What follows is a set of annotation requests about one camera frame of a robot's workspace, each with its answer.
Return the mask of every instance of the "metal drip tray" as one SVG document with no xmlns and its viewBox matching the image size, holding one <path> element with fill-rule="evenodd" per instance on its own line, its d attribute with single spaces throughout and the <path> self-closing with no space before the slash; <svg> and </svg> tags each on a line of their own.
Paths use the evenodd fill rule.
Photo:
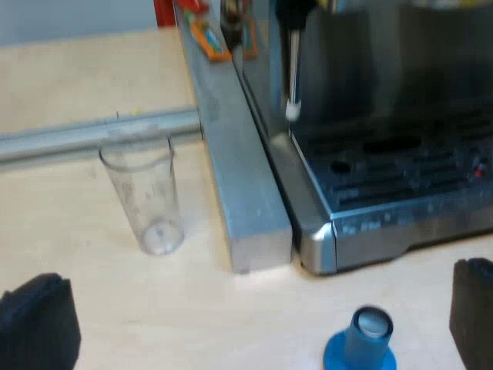
<svg viewBox="0 0 493 370">
<path fill-rule="evenodd" d="M 373 119 L 295 129 L 293 140 L 331 213 L 436 194 L 492 179 L 493 114 Z"/>
</svg>

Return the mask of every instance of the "red object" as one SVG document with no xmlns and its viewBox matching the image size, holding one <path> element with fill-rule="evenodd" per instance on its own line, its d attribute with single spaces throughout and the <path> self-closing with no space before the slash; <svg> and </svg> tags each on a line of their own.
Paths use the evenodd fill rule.
<svg viewBox="0 0 493 370">
<path fill-rule="evenodd" d="M 176 24 L 173 0 L 154 0 L 154 9 L 158 27 Z"/>
<path fill-rule="evenodd" d="M 202 14 L 209 11 L 209 4 L 202 0 L 176 0 L 176 3 L 181 9 L 188 9 L 195 14 Z"/>
<path fill-rule="evenodd" d="M 475 176 L 481 179 L 485 175 L 485 172 L 481 168 L 475 170 Z"/>
</svg>

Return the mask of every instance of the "metal edge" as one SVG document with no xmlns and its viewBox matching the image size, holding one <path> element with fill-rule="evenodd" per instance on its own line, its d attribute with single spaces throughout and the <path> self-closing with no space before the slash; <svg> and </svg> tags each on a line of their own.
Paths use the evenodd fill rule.
<svg viewBox="0 0 493 370">
<path fill-rule="evenodd" d="M 169 111 L 124 119 L 101 119 L 57 129 L 6 134 L 0 136 L 0 163 L 90 150 L 114 132 L 133 133 L 147 129 L 164 130 L 170 136 L 197 138 L 200 134 L 199 114 L 196 109 Z"/>
<path fill-rule="evenodd" d="M 233 270 L 289 264 L 292 229 L 232 62 L 212 64 L 176 8 L 203 135 L 223 212 Z M 207 21 L 217 30 L 213 15 Z"/>
<path fill-rule="evenodd" d="M 336 237 L 327 209 L 320 202 L 307 168 L 288 132 L 269 138 L 238 61 L 241 62 L 241 59 L 234 59 L 236 72 L 284 197 L 301 264 L 312 274 L 334 274 L 337 272 Z"/>
</svg>

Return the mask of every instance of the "white wall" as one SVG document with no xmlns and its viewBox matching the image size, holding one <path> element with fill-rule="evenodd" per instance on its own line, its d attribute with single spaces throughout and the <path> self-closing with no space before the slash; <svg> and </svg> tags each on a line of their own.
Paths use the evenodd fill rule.
<svg viewBox="0 0 493 370">
<path fill-rule="evenodd" d="M 0 0 L 0 45 L 156 26 L 153 0 Z"/>
</svg>

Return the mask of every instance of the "stainless steel espresso machine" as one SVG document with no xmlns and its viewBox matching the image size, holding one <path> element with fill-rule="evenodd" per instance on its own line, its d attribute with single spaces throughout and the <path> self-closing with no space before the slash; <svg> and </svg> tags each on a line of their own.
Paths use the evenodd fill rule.
<svg viewBox="0 0 493 370">
<path fill-rule="evenodd" d="M 243 0 L 235 66 L 302 263 L 493 228 L 493 7 Z"/>
</svg>

